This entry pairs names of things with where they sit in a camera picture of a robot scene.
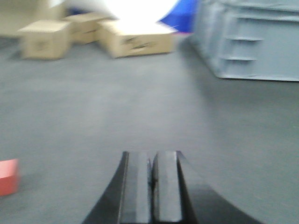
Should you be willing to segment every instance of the gray floor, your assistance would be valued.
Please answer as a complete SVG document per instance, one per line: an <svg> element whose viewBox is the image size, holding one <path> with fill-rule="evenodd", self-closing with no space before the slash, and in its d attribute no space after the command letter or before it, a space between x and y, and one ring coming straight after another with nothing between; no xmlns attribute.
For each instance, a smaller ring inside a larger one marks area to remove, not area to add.
<svg viewBox="0 0 299 224"><path fill-rule="evenodd" d="M1 224L79 224L124 150L182 150L250 215L299 220L299 84L218 79L185 36L168 55L112 59L92 43L52 62L1 39L0 132L0 160L22 175Z"/></svg>

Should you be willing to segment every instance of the brown cardboard box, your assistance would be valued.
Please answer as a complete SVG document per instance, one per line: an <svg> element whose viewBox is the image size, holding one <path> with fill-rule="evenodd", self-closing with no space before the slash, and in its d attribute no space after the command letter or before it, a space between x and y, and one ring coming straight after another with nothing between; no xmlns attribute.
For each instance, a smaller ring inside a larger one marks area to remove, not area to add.
<svg viewBox="0 0 299 224"><path fill-rule="evenodd" d="M0 0L0 36L18 37L18 30L38 20L65 17L63 0Z"/></svg>
<svg viewBox="0 0 299 224"><path fill-rule="evenodd" d="M19 30L23 58L59 59L70 48L70 22L40 20Z"/></svg>
<svg viewBox="0 0 299 224"><path fill-rule="evenodd" d="M96 36L97 36L97 41L101 47L104 49L107 49L107 34L108 30L105 28L106 26L112 26L116 20L101 20L97 22L97 30L96 30Z"/></svg>
<svg viewBox="0 0 299 224"><path fill-rule="evenodd" d="M86 13L71 15L64 20L72 22L72 39L77 43L90 43L97 41L97 22L107 18L106 15L98 13Z"/></svg>
<svg viewBox="0 0 299 224"><path fill-rule="evenodd" d="M131 24L123 21L98 22L99 44L112 57L168 53L173 50L176 30L161 23Z"/></svg>

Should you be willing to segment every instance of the gray storage bin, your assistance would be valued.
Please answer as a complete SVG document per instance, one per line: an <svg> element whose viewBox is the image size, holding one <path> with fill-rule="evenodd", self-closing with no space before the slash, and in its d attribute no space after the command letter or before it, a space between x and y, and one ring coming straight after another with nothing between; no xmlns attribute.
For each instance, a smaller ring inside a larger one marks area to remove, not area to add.
<svg viewBox="0 0 299 224"><path fill-rule="evenodd" d="M218 77L299 81L299 10L247 2L202 1L195 48Z"/></svg>

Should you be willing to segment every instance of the black plastic part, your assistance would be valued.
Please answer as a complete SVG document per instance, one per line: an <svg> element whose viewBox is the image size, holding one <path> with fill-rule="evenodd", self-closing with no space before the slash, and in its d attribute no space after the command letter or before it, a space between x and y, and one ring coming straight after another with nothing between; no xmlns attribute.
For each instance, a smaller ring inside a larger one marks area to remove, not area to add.
<svg viewBox="0 0 299 224"><path fill-rule="evenodd" d="M154 159L152 176L155 222L181 223L183 214L176 152L158 152Z"/></svg>
<svg viewBox="0 0 299 224"><path fill-rule="evenodd" d="M216 193L177 152L180 188L187 224L262 224Z"/></svg>
<svg viewBox="0 0 299 224"><path fill-rule="evenodd" d="M128 156L128 152L122 154L111 182L82 224L119 224Z"/></svg>
<svg viewBox="0 0 299 224"><path fill-rule="evenodd" d="M110 184L82 224L149 224L150 179L147 154L124 152Z"/></svg>

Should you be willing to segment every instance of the red object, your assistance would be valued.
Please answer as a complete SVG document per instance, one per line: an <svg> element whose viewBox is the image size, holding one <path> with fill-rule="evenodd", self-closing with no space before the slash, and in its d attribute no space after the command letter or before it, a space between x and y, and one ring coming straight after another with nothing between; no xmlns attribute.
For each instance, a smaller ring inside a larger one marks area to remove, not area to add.
<svg viewBox="0 0 299 224"><path fill-rule="evenodd" d="M0 161L0 196L17 192L19 184L19 161Z"/></svg>

